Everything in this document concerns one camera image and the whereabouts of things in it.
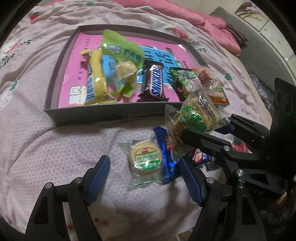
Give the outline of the orange cracker pack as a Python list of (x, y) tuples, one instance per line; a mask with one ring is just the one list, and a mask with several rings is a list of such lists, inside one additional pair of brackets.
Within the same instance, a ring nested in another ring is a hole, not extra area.
[(223, 88), (222, 88), (221, 92), (208, 93), (206, 90), (205, 90), (205, 92), (208, 94), (208, 96), (210, 97), (211, 101), (214, 104), (217, 104), (217, 105), (229, 105), (229, 100), (228, 100), (227, 95), (225, 94)]

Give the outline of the blue Oreo-style cookie pack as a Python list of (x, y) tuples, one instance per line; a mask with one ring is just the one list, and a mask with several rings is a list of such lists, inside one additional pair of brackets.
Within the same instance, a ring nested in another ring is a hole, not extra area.
[[(168, 134), (165, 128), (157, 126), (154, 128), (154, 133), (161, 149), (161, 154), (163, 156), (162, 184), (169, 184), (175, 178), (178, 178), (180, 176), (180, 156), (171, 136)], [(189, 158), (194, 167), (201, 166), (213, 160), (210, 155), (201, 152), (198, 148), (189, 147), (189, 150), (185, 151), (184, 155)]]

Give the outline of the clear pack seaweed pastry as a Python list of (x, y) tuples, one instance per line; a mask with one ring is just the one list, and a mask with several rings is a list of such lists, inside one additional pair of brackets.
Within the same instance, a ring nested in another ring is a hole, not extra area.
[(180, 109), (167, 104), (165, 121), (166, 129), (177, 148), (184, 144), (181, 140), (181, 133), (187, 128), (211, 133), (226, 126), (223, 115), (201, 88), (192, 89)]

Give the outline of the black green pea snack bag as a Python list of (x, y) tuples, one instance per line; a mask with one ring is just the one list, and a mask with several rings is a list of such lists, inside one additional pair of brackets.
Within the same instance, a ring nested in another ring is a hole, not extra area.
[(186, 68), (170, 68), (170, 75), (172, 79), (172, 86), (175, 90), (179, 100), (185, 101), (188, 97), (192, 86), (195, 82), (199, 82), (199, 79), (195, 72)]

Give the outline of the Snickers chocolate bar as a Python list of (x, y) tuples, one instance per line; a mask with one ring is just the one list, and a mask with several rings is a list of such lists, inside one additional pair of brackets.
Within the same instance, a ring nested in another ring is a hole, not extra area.
[(148, 101), (167, 102), (169, 100), (164, 94), (163, 67), (162, 63), (145, 59), (144, 82), (138, 95), (139, 98)]

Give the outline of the yellow Alpenliebe candy pack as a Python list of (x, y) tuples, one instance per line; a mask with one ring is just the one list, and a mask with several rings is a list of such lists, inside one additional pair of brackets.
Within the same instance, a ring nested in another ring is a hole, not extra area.
[(88, 73), (84, 105), (116, 103), (117, 100), (107, 89), (107, 79), (102, 67), (102, 49), (86, 49), (80, 54), (87, 61)]

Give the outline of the green-topped clear snack bag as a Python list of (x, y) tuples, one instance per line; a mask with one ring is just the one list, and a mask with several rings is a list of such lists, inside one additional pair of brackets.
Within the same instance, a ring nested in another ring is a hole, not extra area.
[(133, 41), (112, 30), (104, 30), (101, 42), (104, 55), (115, 60), (112, 96), (131, 98), (137, 88), (137, 75), (144, 65), (144, 51)]

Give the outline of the clear pack red candy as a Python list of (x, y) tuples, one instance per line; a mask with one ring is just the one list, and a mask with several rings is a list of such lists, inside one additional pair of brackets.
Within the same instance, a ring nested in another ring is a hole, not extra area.
[(221, 92), (220, 80), (206, 67), (195, 67), (191, 69), (198, 77), (204, 90), (208, 93)]

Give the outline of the small dark chocolate candy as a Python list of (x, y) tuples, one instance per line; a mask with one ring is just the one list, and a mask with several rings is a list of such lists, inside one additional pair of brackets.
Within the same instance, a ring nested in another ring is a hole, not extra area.
[(206, 170), (207, 171), (214, 171), (219, 169), (219, 164), (217, 163), (216, 160), (212, 160), (206, 163)]

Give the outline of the blue floral fabric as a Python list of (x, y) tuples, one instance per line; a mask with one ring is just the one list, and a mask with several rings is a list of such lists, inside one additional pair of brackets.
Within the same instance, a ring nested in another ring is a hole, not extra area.
[(261, 98), (264, 106), (268, 111), (271, 111), (274, 106), (273, 106), (273, 95), (269, 90), (267, 90), (259, 81), (257, 76), (253, 73), (249, 73), (249, 76), (251, 78), (251, 81), (253, 85), (255, 86), (255, 89), (257, 90), (259, 97)]

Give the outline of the grey quilted headboard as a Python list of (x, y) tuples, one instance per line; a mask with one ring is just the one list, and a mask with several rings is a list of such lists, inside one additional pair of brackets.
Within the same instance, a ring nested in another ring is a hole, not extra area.
[(275, 78), (278, 77), (294, 84), (292, 76), (288, 73), (287, 67), (278, 54), (252, 27), (220, 6), (211, 15), (222, 18), (246, 37), (248, 41), (240, 44), (241, 54), (239, 59), (249, 75), (257, 78), (260, 88), (266, 92), (269, 101), (272, 102), (274, 98)]

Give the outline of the dark shallow cardboard box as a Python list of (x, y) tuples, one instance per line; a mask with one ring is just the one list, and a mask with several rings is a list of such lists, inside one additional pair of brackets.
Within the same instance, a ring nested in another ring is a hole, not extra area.
[(171, 71), (205, 67), (187, 42), (159, 31), (121, 25), (77, 28), (64, 47), (48, 88), (45, 112), (55, 124), (73, 125), (165, 116), (196, 102), (198, 118), (211, 130), (226, 120), (198, 78), (174, 85)]

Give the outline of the dark striped pillow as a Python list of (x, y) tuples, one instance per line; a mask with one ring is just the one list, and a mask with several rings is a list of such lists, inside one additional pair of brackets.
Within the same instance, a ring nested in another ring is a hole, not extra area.
[(247, 37), (245, 37), (240, 31), (236, 30), (233, 25), (229, 24), (228, 22), (226, 23), (226, 30), (228, 30), (233, 37), (235, 38), (236, 42), (241, 45), (244, 44), (246, 42), (248, 42), (249, 40), (247, 39)]

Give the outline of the pink duvet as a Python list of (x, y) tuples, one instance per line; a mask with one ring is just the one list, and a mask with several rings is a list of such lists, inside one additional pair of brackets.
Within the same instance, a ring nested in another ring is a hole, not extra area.
[(241, 54), (241, 48), (238, 42), (236, 41), (232, 33), (227, 30), (228, 23), (220, 17), (205, 15), (203, 13), (185, 8), (170, 1), (118, 0), (117, 3), (123, 5), (126, 8), (149, 6), (164, 15), (170, 16), (172, 18), (186, 20), (193, 26), (204, 31), (229, 52), (235, 54), (236, 56), (239, 56)]

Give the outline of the tree wall painting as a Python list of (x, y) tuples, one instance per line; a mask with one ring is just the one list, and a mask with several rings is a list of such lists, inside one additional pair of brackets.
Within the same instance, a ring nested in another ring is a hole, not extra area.
[(258, 21), (268, 20), (268, 16), (253, 2), (244, 1), (234, 13), (241, 19), (256, 19)]

